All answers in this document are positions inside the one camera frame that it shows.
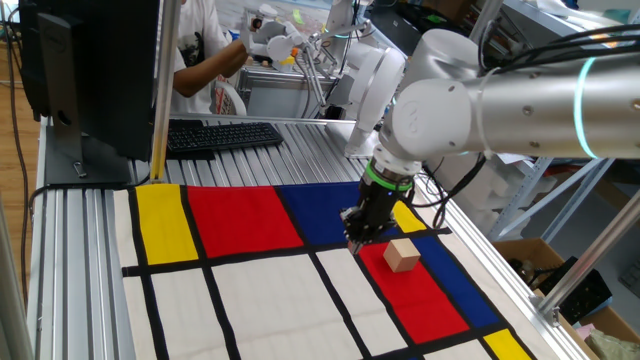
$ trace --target blue rectangle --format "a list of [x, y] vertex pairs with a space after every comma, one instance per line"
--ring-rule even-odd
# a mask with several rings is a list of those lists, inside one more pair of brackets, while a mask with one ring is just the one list
[[499, 321], [479, 291], [464, 275], [442, 244], [432, 237], [413, 239], [420, 255], [429, 266], [443, 290], [449, 293], [464, 315], [475, 327], [495, 324]]
[[279, 190], [311, 245], [346, 243], [340, 210], [358, 204], [358, 183], [280, 186]]

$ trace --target wire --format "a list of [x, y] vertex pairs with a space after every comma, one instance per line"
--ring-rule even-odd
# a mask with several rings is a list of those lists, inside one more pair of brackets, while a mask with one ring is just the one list
[[142, 179], [141, 181], [139, 181], [137, 184], [135, 185], [124, 185], [124, 186], [117, 186], [117, 187], [108, 187], [108, 186], [97, 186], [97, 187], [87, 187], [87, 186], [78, 186], [78, 185], [46, 185], [43, 186], [41, 188], [36, 189], [33, 194], [31, 194], [31, 197], [29, 197], [29, 213], [31, 214], [31, 216], [33, 216], [33, 204], [36, 201], [36, 198], [43, 194], [45, 191], [48, 190], [72, 190], [72, 189], [92, 189], [92, 190], [113, 190], [113, 191], [119, 191], [119, 190], [128, 190], [128, 189], [134, 189], [138, 186], [142, 186], [144, 184], [146, 184], [149, 179], [151, 179], [151, 173], [149, 173], [149, 175], [147, 175], [144, 179]]
[[436, 169], [433, 170], [433, 175], [435, 175], [438, 172], [438, 170], [440, 170], [440, 168], [442, 167], [442, 164], [444, 164], [444, 156], [442, 157], [442, 160], [440, 160], [440, 163], [438, 164]]
[[[412, 204], [413, 194], [415, 193], [415, 183], [412, 189], [409, 191], [409, 196], [401, 197], [400, 200], [406, 203], [407, 206], [410, 206], [413, 208], [429, 208], [436, 205], [440, 205], [440, 207], [436, 211], [436, 216], [434, 217], [433, 223], [432, 223], [433, 228], [437, 230], [444, 224], [446, 211], [447, 211], [446, 210], [447, 203], [456, 195], [458, 195], [462, 190], [464, 190], [473, 181], [473, 179], [475, 179], [475, 177], [478, 175], [478, 173], [480, 172], [480, 170], [482, 169], [486, 161], [487, 159], [484, 157], [482, 153], [478, 154], [478, 159], [476, 161], [476, 164], [473, 166], [473, 168], [469, 170], [469, 172], [453, 187], [453, 189], [451, 189], [451, 191], [448, 192], [447, 195], [445, 195], [445, 190], [444, 188], [442, 188], [442, 185], [440, 185], [440, 183], [438, 183], [438, 181], [436, 180], [434, 173], [431, 170], [429, 170], [428, 166], [423, 164], [422, 169], [427, 174], [427, 177], [434, 181], [436, 185], [436, 189], [438, 189], [438, 193], [440, 195], [440, 200], [430, 204], [426, 204], [426, 205]], [[398, 190], [400, 187], [400, 183], [403, 180], [398, 182], [398, 184], [396, 185], [396, 192], [399, 192]]]
[[529, 56], [529, 59], [527, 61], [533, 61], [537, 56], [541, 55], [543, 52], [545, 51], [552, 51], [552, 50], [564, 50], [564, 49], [569, 49], [572, 47], [577, 47], [577, 46], [589, 46], [589, 45], [595, 45], [595, 44], [606, 44], [606, 43], [610, 43], [610, 42], [622, 42], [622, 41], [631, 41], [631, 40], [640, 40], [640, 36], [613, 36], [613, 37], [609, 37], [606, 39], [591, 39], [591, 40], [583, 40], [583, 41], [575, 41], [575, 42], [571, 42], [571, 43], [558, 43], [558, 44], [551, 44], [551, 45], [547, 45], [547, 46], [543, 46], [537, 49], [533, 49], [533, 50], [529, 50], [523, 54], [520, 54], [518, 56], [516, 56], [512, 61], [516, 62], [522, 58], [525, 58], [527, 56]]
[[309, 79], [309, 75], [307, 75], [307, 72], [304, 70], [304, 68], [302, 67], [302, 65], [300, 65], [300, 61], [298, 61], [298, 57], [296, 56], [294, 58], [296, 64], [298, 65], [298, 67], [300, 68], [300, 70], [302, 71], [302, 74], [304, 76], [304, 78], [307, 80], [307, 104], [304, 106], [304, 110], [302, 110], [302, 115], [300, 116], [301, 119], [305, 118], [305, 115], [307, 114], [307, 110], [309, 110], [309, 103], [311, 102], [311, 80]]
[[559, 56], [555, 56], [555, 57], [548, 58], [548, 59], [525, 62], [525, 63], [521, 63], [521, 64], [508, 65], [506, 67], [498, 69], [495, 73], [496, 74], [504, 74], [506, 72], [515, 71], [515, 70], [519, 70], [519, 69], [522, 69], [522, 68], [535, 67], [535, 66], [548, 65], [548, 64], [555, 64], [555, 63], [572, 61], [572, 60], [580, 60], [580, 59], [586, 59], [586, 58], [590, 58], [590, 57], [600, 57], [600, 56], [607, 56], [607, 55], [628, 54], [628, 53], [639, 52], [639, 51], [640, 51], [640, 46], [639, 45], [625, 46], [625, 47], [614, 48], [614, 49], [580, 50], [580, 51], [571, 52], [570, 54], [559, 55]]
[[493, 28], [495, 25], [495, 20], [489, 21], [487, 26], [482, 31], [482, 36], [480, 37], [480, 44], [478, 44], [478, 64], [480, 65], [480, 76], [484, 76], [487, 72], [487, 67], [484, 64], [484, 47], [486, 43], [491, 39]]
[[[2, 2], [2, 9], [0, 9], [2, 15], [2, 23], [6, 24], [6, 17], [4, 11], [4, 1]], [[29, 222], [29, 212], [27, 211], [27, 202], [29, 201], [29, 174], [27, 173], [27, 165], [24, 161], [24, 155], [22, 154], [22, 146], [20, 144], [20, 131], [18, 129], [18, 116], [16, 114], [16, 83], [15, 75], [13, 73], [13, 58], [11, 57], [12, 49], [11, 38], [9, 32], [4, 29], [5, 40], [7, 41], [7, 63], [9, 64], [9, 82], [11, 93], [11, 121], [13, 123], [13, 137], [16, 143], [16, 151], [18, 152], [18, 160], [20, 161], [20, 169], [22, 170], [22, 191], [23, 191], [23, 203], [24, 211], [22, 214], [22, 234], [20, 237], [20, 268], [22, 269], [22, 297], [24, 300], [25, 308], [27, 306], [27, 274], [26, 274], [26, 242], [27, 242], [27, 226]]]
[[[509, 71], [514, 71], [522, 68], [533, 67], [533, 66], [541, 66], [547, 64], [554, 64], [565, 61], [579, 60], [585, 59], [589, 57], [598, 57], [598, 56], [607, 56], [607, 55], [616, 55], [616, 54], [626, 54], [630, 52], [637, 52], [640, 50], [638, 44], [628, 45], [623, 47], [617, 47], [612, 49], [584, 49], [581, 48], [583, 46], [591, 46], [598, 45], [609, 42], [625, 42], [625, 41], [637, 41], [640, 40], [640, 36], [626, 35], [626, 36], [611, 36], [607, 38], [601, 39], [587, 39], [581, 41], [573, 41], [584, 39], [589, 36], [599, 35], [599, 34], [611, 34], [619, 31], [630, 31], [630, 30], [638, 30], [640, 29], [640, 24], [636, 25], [623, 25], [623, 26], [615, 26], [603, 29], [597, 29], [593, 31], [583, 31], [578, 34], [573, 34], [569, 36], [565, 36], [561, 39], [553, 41], [546, 46], [529, 50], [523, 54], [520, 54], [513, 59], [509, 59], [503, 62], [502, 68], [497, 70], [496, 73], [503, 74]], [[547, 52], [558, 52], [561, 50], [569, 50], [560, 54], [555, 54], [550, 57], [545, 57], [542, 59], [537, 59]]]
[[587, 36], [601, 35], [601, 34], [611, 34], [611, 33], [617, 33], [617, 32], [630, 31], [630, 30], [640, 30], [640, 24], [610, 26], [610, 27], [596, 29], [596, 30], [582, 31], [582, 32], [579, 32], [579, 33], [576, 33], [576, 34], [567, 35], [567, 36], [562, 37], [560, 39], [554, 40], [554, 41], [550, 42], [549, 44], [556, 44], [556, 43], [572, 41], [572, 40], [581, 39], [581, 38], [584, 38], [584, 37], [587, 37]]

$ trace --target red square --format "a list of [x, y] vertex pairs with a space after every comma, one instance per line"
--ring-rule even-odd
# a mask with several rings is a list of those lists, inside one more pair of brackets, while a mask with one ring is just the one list
[[209, 258], [303, 245], [272, 187], [189, 187], [188, 194]]
[[383, 257], [388, 244], [365, 246], [360, 258], [416, 344], [469, 330], [421, 263], [394, 273]]

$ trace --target table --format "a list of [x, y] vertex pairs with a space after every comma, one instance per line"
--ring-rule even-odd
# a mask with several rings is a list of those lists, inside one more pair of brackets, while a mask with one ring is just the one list
[[[179, 116], [208, 124], [268, 121], [283, 135], [277, 148], [217, 152], [213, 161], [168, 161], [168, 182], [194, 186], [255, 186], [357, 181], [366, 160], [347, 160], [324, 132], [327, 121]], [[37, 185], [44, 182], [47, 121], [42, 122]], [[146, 163], [131, 162], [135, 181]], [[420, 189], [428, 201], [434, 197]], [[51, 190], [35, 203], [27, 322], [38, 359], [131, 359], [134, 344], [115, 248], [113, 191]], [[562, 329], [529, 301], [532, 292], [455, 206], [447, 224], [560, 359], [586, 359]]]

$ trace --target mondrian pattern mat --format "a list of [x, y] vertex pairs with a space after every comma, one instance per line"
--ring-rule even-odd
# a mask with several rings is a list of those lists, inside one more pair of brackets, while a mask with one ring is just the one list
[[393, 273], [387, 244], [347, 250], [357, 183], [115, 194], [138, 359], [535, 359], [417, 214], [398, 228], [422, 257]]

